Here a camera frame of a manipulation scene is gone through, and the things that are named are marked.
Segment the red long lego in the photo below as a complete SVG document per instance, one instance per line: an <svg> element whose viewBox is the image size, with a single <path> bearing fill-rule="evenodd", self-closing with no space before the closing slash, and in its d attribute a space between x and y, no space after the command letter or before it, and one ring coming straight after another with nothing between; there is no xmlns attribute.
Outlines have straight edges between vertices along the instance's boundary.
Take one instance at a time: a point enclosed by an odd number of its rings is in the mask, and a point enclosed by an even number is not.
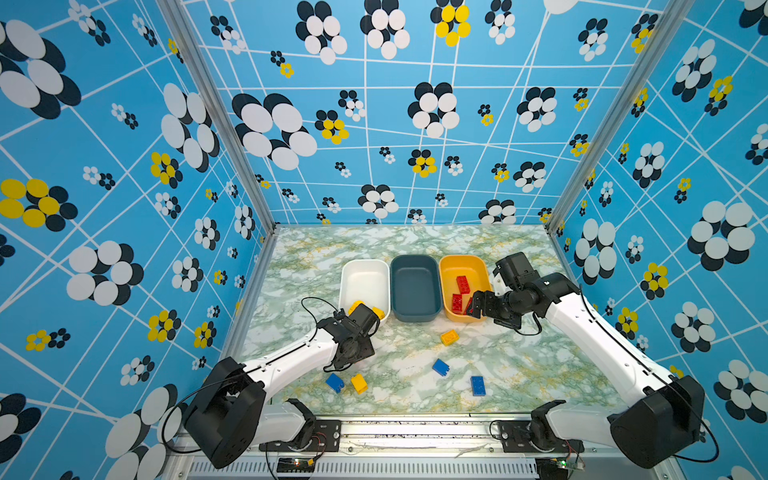
<svg viewBox="0 0 768 480"><path fill-rule="evenodd" d="M471 293L471 287L466 276L460 275L456 277L457 287L461 295L468 295Z"/></svg>
<svg viewBox="0 0 768 480"><path fill-rule="evenodd" d="M464 314L464 296L462 294L453 294L451 301L451 312L456 315Z"/></svg>

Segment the yellow tall lego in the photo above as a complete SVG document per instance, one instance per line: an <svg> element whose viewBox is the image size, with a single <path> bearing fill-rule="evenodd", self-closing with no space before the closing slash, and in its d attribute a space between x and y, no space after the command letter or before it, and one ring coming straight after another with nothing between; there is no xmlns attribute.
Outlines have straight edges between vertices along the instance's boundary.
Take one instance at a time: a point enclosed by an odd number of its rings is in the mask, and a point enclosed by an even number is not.
<svg viewBox="0 0 768 480"><path fill-rule="evenodd" d="M383 321L386 318L386 314L383 310L376 307L373 307L372 310L376 314L379 320Z"/></svg>

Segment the yellow plastic bin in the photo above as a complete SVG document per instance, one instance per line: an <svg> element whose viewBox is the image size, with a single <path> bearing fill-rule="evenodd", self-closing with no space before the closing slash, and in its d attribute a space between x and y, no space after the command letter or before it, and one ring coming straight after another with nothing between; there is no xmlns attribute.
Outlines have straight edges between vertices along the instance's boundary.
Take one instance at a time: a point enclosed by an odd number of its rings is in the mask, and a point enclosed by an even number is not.
<svg viewBox="0 0 768 480"><path fill-rule="evenodd" d="M466 310L475 292L493 291L485 262L473 255L447 255L439 261L439 274L447 318L456 323L482 321Z"/></svg>

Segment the white plastic bin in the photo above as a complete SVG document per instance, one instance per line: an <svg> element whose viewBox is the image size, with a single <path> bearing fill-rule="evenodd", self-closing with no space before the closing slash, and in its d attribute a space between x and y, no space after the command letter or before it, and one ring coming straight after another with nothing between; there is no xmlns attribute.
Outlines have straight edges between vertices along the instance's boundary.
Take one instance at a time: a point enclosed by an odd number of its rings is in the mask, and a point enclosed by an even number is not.
<svg viewBox="0 0 768 480"><path fill-rule="evenodd" d="M385 321L391 312L390 267L379 259L347 262L341 271L338 306L348 311L356 301L376 308Z"/></svg>

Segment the dark teal plastic bin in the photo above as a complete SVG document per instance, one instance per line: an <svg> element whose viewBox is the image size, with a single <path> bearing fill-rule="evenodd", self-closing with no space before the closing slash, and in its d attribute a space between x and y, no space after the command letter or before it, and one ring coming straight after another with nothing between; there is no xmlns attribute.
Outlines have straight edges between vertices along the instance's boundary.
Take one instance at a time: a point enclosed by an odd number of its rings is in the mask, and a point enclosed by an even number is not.
<svg viewBox="0 0 768 480"><path fill-rule="evenodd" d="M390 264L391 306L404 323L433 321L442 311L438 263L427 255L400 255Z"/></svg>

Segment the small red lego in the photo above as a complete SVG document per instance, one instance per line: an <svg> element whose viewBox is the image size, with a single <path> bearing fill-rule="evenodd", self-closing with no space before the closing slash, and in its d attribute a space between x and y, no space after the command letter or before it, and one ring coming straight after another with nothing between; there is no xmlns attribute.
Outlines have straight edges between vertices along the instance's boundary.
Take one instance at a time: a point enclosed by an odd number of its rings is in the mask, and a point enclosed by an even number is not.
<svg viewBox="0 0 768 480"><path fill-rule="evenodd" d="M467 301L467 304L465 305L465 309L464 309L464 314L465 315L467 315L467 316L473 316L474 315L474 313L473 313L473 311L474 311L473 304L474 304L474 298L470 297L468 299L468 301Z"/></svg>

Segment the yellow round lego piece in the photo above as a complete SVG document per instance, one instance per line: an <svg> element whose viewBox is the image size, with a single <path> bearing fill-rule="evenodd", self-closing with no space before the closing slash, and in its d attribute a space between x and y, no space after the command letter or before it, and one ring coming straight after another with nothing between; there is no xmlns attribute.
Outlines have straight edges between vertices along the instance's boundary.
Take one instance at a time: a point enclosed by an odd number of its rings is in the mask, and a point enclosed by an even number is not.
<svg viewBox="0 0 768 480"><path fill-rule="evenodd" d="M364 305L364 302L358 300L355 303L352 304L352 306L348 310L348 314L352 314L359 306Z"/></svg>

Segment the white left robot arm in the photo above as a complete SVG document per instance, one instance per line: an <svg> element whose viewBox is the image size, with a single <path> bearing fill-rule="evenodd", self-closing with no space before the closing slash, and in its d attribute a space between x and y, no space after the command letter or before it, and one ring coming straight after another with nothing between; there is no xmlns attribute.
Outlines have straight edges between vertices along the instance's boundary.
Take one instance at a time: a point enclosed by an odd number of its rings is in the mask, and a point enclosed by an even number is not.
<svg viewBox="0 0 768 480"><path fill-rule="evenodd" d="M360 304L317 321L310 333L269 355L244 363L222 359L184 411L184 429L217 469L254 443L308 446L316 415L297 399L276 404L271 399L314 370L342 370L373 356L372 337L380 324L376 312Z"/></svg>

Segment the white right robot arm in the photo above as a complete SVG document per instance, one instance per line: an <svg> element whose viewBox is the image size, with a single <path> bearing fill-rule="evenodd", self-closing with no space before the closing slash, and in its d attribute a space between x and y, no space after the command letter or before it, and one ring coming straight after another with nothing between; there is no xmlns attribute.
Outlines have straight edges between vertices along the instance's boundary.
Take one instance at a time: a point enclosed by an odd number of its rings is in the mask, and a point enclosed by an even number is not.
<svg viewBox="0 0 768 480"><path fill-rule="evenodd" d="M531 413L529 437L549 451L571 440L618 449L635 465L651 469L698 442L705 391L692 377L678 378L612 328L582 290L561 273L540 275L522 253L497 261L493 271L502 295L477 290L464 311L518 330L524 315L547 320L568 336L605 375L625 402L620 412L565 400Z"/></svg>

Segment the blue lego front left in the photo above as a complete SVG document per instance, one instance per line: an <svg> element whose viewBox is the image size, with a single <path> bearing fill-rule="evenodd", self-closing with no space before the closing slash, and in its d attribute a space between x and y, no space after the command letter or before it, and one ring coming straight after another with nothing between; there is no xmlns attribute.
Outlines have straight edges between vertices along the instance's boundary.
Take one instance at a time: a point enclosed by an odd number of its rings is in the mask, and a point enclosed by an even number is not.
<svg viewBox="0 0 768 480"><path fill-rule="evenodd" d="M325 383L329 388L331 388L335 393L340 394L342 390L345 388L345 383L341 377L336 375L335 373L331 373L328 378L325 380Z"/></svg>

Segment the blue lego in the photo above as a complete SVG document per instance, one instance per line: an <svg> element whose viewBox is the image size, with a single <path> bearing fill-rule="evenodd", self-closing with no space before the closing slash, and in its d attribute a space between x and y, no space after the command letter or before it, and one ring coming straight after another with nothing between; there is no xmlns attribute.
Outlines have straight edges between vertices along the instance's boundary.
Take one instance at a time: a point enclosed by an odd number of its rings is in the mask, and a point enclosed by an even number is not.
<svg viewBox="0 0 768 480"><path fill-rule="evenodd" d="M442 361L441 359L435 360L435 362L432 365L432 369L442 377L446 377L450 372L450 366L444 361Z"/></svg>
<svg viewBox="0 0 768 480"><path fill-rule="evenodd" d="M345 388L345 383L341 377L336 375L335 373L331 373L328 378L325 380L325 383L329 388L331 388L335 393L340 394L342 390Z"/></svg>
<svg viewBox="0 0 768 480"><path fill-rule="evenodd" d="M476 375L470 377L470 385L472 395L475 397L483 397L487 394L485 387L485 380L483 376Z"/></svg>

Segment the blue lego centre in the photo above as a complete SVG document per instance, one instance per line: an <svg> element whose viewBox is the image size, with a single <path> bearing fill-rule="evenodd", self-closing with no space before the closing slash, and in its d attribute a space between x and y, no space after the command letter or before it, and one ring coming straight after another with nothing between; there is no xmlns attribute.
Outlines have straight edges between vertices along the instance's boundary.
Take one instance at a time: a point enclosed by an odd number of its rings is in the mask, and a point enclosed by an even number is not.
<svg viewBox="0 0 768 480"><path fill-rule="evenodd" d="M432 365L432 369L442 377L446 377L450 372L450 366L444 361L442 361L441 359L435 360L435 362Z"/></svg>

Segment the aluminium front rail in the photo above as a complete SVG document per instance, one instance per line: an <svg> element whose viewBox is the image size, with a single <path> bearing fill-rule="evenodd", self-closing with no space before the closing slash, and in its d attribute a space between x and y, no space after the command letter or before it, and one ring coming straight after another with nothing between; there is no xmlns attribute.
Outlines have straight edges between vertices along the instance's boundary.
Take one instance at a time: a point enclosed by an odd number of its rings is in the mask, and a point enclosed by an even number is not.
<svg viewBox="0 0 768 480"><path fill-rule="evenodd" d="M650 470L618 450L571 443L549 453L507 452L490 414L346 416L331 448L314 466L312 453L267 453L247 447L216 469L201 454L173 455L165 479L681 479L676 460Z"/></svg>

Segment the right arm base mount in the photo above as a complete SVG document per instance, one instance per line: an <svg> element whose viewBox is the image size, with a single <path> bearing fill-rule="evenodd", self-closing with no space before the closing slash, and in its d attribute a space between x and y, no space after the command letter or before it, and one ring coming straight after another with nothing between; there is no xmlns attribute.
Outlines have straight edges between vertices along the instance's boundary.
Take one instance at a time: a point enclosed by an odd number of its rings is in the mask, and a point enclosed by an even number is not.
<svg viewBox="0 0 768 480"><path fill-rule="evenodd" d="M494 420L491 436L499 441L505 453L576 454L585 451L581 440L563 440L547 436L530 420Z"/></svg>

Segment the aluminium corner post right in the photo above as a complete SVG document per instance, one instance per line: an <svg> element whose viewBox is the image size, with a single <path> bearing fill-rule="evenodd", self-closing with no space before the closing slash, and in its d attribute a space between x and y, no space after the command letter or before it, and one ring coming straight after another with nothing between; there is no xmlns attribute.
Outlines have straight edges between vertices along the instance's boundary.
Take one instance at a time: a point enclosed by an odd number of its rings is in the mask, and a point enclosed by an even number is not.
<svg viewBox="0 0 768 480"><path fill-rule="evenodd" d="M645 86L659 61L669 48L685 17L693 7L694 0L669 1L663 10L653 38L638 57L624 81L616 98L601 121L596 135L583 160L576 167L565 190L553 209L546 230L555 237L557 228L577 200L586 177L599 162L605 148L616 135L624 121L636 94Z"/></svg>

